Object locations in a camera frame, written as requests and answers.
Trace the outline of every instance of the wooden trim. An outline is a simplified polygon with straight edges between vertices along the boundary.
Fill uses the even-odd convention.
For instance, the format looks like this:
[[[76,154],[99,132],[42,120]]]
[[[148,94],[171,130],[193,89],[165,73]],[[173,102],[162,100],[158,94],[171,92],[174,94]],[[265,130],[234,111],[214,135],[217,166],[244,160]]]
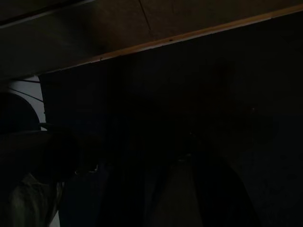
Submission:
[[[270,19],[273,19],[273,18],[276,18],[276,17],[281,17],[281,16],[285,16],[285,15],[300,12],[300,11],[303,11],[303,4],[296,5],[296,6],[289,7],[289,8],[285,8],[285,9],[281,9],[281,10],[277,10],[277,11],[273,11],[273,12],[269,12],[269,13],[266,13],[266,14],[261,14],[261,15],[254,16],[254,17],[249,17],[249,18],[245,18],[245,19],[241,19],[241,20],[232,21],[230,23],[221,24],[221,25],[214,26],[214,27],[208,27],[208,28],[205,28],[205,29],[196,30],[196,31],[193,31],[193,32],[188,32],[188,33],[184,33],[184,34],[181,34],[181,35],[172,36],[172,37],[169,37],[169,38],[160,39],[160,40],[156,40],[156,41],[152,41],[152,42],[148,42],[148,43],[128,47],[128,48],[113,51],[113,52],[104,53],[104,54],[92,57],[90,59],[75,62],[73,65],[66,66],[66,67],[61,68],[61,69],[47,71],[47,72],[43,72],[43,73],[40,73],[40,74],[55,72],[55,71],[64,70],[64,69],[68,69],[68,68],[73,68],[73,67],[84,65],[84,64],[94,63],[94,62],[98,62],[98,61],[102,61],[102,60],[106,60],[106,59],[110,59],[110,58],[114,58],[114,57],[118,57],[118,56],[122,56],[122,55],[141,52],[141,51],[145,51],[145,50],[148,50],[148,49],[157,48],[157,47],[160,47],[160,46],[174,44],[174,43],[178,43],[178,42],[182,42],[182,41],[202,37],[202,36],[205,36],[205,35],[210,35],[210,34],[222,32],[222,31],[242,27],[242,26],[255,24],[255,23],[258,23],[258,22],[261,22],[261,21],[270,20]]]

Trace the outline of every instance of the white surface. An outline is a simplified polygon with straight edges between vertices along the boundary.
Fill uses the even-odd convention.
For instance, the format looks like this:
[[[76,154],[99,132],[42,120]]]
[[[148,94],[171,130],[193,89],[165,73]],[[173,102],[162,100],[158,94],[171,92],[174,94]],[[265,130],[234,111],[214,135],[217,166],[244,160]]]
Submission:
[[[37,76],[26,78],[26,80],[33,80],[33,81],[39,81],[39,78]],[[14,90],[23,92],[25,94],[28,94],[30,96],[33,96],[35,98],[38,98],[40,100],[43,100],[42,97],[42,91],[41,86],[38,83],[30,83],[30,82],[24,82],[24,81],[13,81],[8,85],[9,88],[12,88]],[[27,95],[24,95],[22,93],[19,93],[17,91],[13,91],[8,89],[7,90],[10,93],[16,94],[25,100],[27,100],[37,113],[37,116],[39,118],[40,123],[45,123],[45,111],[44,111],[44,104],[32,97],[29,97]]]
[[[59,212],[56,213],[49,227],[60,227]]]

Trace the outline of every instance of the dark wall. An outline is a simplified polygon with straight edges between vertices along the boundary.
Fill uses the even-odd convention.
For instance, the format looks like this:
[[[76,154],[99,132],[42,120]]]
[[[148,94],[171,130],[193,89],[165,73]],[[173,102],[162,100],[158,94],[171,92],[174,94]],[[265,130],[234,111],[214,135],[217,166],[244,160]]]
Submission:
[[[242,177],[263,226],[299,226],[302,19],[297,13],[42,75],[46,120],[102,134],[112,114],[140,119],[151,149],[168,134],[171,150],[184,149],[183,133],[207,136]]]

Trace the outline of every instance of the ceiling panel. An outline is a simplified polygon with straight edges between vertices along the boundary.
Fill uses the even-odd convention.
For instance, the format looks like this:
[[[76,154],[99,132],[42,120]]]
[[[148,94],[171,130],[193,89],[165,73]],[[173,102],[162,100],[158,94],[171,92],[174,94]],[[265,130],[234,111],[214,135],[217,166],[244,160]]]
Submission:
[[[302,4],[302,0],[142,0],[156,39]]]
[[[149,41],[137,0],[96,0],[0,29],[0,77],[58,68]]]

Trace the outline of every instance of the wire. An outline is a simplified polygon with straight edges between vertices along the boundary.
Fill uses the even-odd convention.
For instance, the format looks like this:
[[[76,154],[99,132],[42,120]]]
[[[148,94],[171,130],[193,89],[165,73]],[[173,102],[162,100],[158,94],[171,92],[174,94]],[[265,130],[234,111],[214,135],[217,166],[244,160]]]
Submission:
[[[142,10],[142,13],[143,13],[143,15],[144,15],[144,18],[145,18],[145,21],[146,21],[148,30],[149,30],[149,32],[150,32],[150,35],[151,35],[151,37],[153,37],[152,27],[151,27],[151,25],[150,25],[150,23],[149,23],[149,21],[148,21],[148,18],[147,18],[147,15],[146,15],[146,12],[145,12],[145,9],[144,9],[144,7],[143,7],[143,4],[142,4],[141,0],[139,0],[139,4],[140,4],[141,10]]]
[[[15,89],[13,89],[13,88],[10,88],[10,87],[7,87],[7,88],[10,89],[10,90],[12,90],[12,91],[19,92],[19,93],[21,93],[21,94],[24,94],[24,95],[26,95],[26,96],[28,96],[28,97],[31,97],[31,98],[33,98],[33,99],[35,99],[35,100],[38,100],[38,101],[44,103],[43,100],[41,100],[41,99],[39,99],[39,98],[36,98],[36,97],[33,97],[33,96],[31,96],[31,95],[29,95],[29,94],[26,94],[26,93],[24,93],[24,92],[22,92],[22,91],[18,91],[18,90],[15,90]]]

